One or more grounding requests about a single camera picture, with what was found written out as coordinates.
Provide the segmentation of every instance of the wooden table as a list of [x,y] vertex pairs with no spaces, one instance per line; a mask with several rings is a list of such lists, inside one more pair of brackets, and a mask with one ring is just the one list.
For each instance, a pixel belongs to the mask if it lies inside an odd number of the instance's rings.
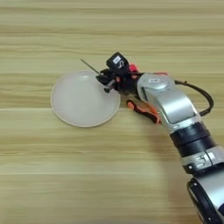
[[[94,129],[50,108],[64,73],[121,51],[141,71],[167,71],[209,91],[204,121],[224,144],[224,2],[2,0],[0,223],[200,223],[190,179],[162,126],[124,106]],[[207,106],[184,88],[198,110]]]

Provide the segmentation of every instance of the white plate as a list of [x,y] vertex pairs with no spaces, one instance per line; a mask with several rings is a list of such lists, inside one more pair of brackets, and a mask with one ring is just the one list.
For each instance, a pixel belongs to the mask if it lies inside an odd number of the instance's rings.
[[71,72],[53,87],[52,110],[64,122],[79,127],[105,123],[119,109],[121,96],[112,90],[106,94],[92,71]]

